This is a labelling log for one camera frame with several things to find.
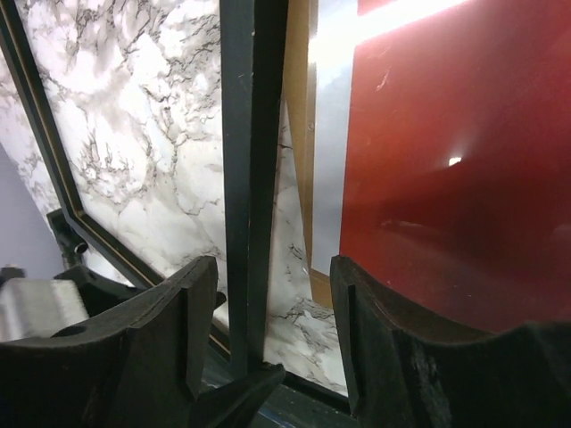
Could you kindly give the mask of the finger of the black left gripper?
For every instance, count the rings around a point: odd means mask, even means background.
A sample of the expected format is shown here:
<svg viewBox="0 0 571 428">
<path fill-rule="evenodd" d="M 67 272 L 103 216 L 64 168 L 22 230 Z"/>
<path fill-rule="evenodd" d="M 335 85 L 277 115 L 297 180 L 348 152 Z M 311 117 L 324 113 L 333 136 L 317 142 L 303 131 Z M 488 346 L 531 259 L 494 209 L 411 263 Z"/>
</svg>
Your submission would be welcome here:
<svg viewBox="0 0 571 428">
<path fill-rule="evenodd" d="M 278 364 L 202 393 L 191 406 L 189 426 L 250 427 L 285 377 L 285 368 Z"/>
</svg>

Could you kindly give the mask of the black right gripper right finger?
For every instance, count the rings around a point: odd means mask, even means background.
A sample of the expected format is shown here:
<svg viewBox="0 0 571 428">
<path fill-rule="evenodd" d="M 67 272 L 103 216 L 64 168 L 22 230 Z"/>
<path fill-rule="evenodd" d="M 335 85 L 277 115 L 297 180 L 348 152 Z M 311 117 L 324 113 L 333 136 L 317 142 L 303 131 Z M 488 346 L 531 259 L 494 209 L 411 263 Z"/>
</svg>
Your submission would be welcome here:
<svg viewBox="0 0 571 428">
<path fill-rule="evenodd" d="M 570 325 L 487 333 L 331 261 L 335 323 L 352 415 L 363 427 L 567 427 Z"/>
</svg>

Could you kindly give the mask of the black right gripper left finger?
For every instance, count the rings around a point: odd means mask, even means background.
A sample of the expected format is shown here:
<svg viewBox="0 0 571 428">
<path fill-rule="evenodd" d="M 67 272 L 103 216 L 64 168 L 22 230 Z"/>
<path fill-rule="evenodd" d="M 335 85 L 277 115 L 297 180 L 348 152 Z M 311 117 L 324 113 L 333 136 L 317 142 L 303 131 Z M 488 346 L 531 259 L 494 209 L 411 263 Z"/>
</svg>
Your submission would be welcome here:
<svg viewBox="0 0 571 428">
<path fill-rule="evenodd" d="M 217 282 L 216 260 L 203 256 L 51 338 L 3 343 L 2 426 L 188 426 Z"/>
</svg>

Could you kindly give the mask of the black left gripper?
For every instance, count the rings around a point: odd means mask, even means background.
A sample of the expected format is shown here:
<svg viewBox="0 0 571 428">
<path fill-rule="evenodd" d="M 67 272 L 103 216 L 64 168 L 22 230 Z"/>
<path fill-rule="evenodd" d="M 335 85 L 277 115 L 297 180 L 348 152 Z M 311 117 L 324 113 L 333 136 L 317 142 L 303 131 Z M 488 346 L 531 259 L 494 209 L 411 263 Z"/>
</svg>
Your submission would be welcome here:
<svg viewBox="0 0 571 428">
<path fill-rule="evenodd" d="M 62 210 L 54 210 L 46 215 L 55 241 L 57 242 L 65 270 L 54 280 L 72 281 L 90 317 L 129 300 L 143 290 L 129 287 L 91 270 L 83 263 L 82 255 L 88 249 L 86 241 L 68 224 Z"/>
</svg>

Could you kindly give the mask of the wooden picture frame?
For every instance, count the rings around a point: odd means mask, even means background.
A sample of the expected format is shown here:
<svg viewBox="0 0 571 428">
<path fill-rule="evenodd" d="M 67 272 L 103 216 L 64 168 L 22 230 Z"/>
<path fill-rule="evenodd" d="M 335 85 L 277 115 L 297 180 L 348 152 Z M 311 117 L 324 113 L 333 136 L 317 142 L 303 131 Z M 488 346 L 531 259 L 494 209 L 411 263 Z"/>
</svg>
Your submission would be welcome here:
<svg viewBox="0 0 571 428">
<path fill-rule="evenodd" d="M 285 1 L 220 5 L 229 311 L 229 339 L 222 347 L 234 377 L 263 364 L 287 10 Z M 1 4 L 1 48 L 64 217 L 134 285 L 156 285 L 158 275 L 83 210 L 12 1 Z"/>
</svg>

